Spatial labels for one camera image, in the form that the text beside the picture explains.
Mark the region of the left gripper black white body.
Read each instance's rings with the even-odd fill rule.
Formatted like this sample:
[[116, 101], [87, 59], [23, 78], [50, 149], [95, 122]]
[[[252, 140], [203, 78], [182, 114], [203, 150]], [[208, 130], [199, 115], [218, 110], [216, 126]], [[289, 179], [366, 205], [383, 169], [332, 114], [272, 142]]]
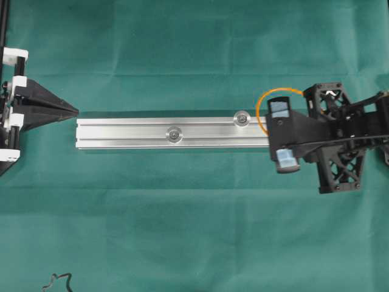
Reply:
[[1, 94], [1, 174], [3, 175], [21, 156], [19, 134], [24, 125], [24, 115], [14, 111], [13, 102], [17, 87], [27, 86], [24, 66], [28, 60], [27, 50], [3, 47], [1, 64], [14, 67], [14, 76], [2, 86]]

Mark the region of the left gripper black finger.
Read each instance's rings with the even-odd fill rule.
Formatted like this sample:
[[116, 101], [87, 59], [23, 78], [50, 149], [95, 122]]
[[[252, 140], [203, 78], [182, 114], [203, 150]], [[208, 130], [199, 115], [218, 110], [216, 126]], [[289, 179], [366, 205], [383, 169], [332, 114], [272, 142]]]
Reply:
[[59, 98], [54, 93], [41, 86], [36, 81], [27, 78], [25, 85], [16, 85], [13, 96], [20, 99], [23, 105], [38, 106], [47, 110], [65, 113], [78, 113], [70, 103]]
[[78, 110], [63, 99], [18, 97], [13, 102], [13, 112], [22, 114], [22, 131], [29, 131], [53, 122], [78, 116]]

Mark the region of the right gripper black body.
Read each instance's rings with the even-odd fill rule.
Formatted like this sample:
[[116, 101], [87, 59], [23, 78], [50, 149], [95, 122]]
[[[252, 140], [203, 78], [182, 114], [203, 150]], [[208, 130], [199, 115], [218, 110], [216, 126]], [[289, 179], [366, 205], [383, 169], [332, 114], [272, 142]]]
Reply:
[[360, 189], [368, 146], [367, 99], [351, 102], [341, 83], [317, 83], [303, 93], [308, 116], [320, 122], [321, 136], [308, 142], [305, 157], [317, 165], [320, 193]]

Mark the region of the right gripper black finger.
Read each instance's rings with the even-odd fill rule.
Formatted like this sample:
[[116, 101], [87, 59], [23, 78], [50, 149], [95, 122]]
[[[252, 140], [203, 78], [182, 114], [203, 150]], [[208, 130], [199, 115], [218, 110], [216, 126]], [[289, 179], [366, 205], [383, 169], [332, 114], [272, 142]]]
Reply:
[[299, 160], [314, 163], [319, 173], [360, 173], [362, 147], [350, 141], [314, 141], [274, 148], [278, 173], [300, 169]]
[[330, 140], [329, 124], [292, 110], [289, 97], [274, 97], [267, 105], [270, 151], [313, 151]]

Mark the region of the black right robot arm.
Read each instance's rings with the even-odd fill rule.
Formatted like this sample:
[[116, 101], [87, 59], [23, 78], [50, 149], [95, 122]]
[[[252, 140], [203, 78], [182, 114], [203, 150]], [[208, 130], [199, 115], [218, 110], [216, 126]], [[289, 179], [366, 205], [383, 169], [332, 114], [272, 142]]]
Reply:
[[307, 114], [291, 108], [286, 96], [267, 102], [270, 158], [278, 173], [315, 163], [319, 192], [360, 188], [367, 150], [388, 153], [388, 92], [352, 103], [341, 83], [317, 83], [303, 91]]

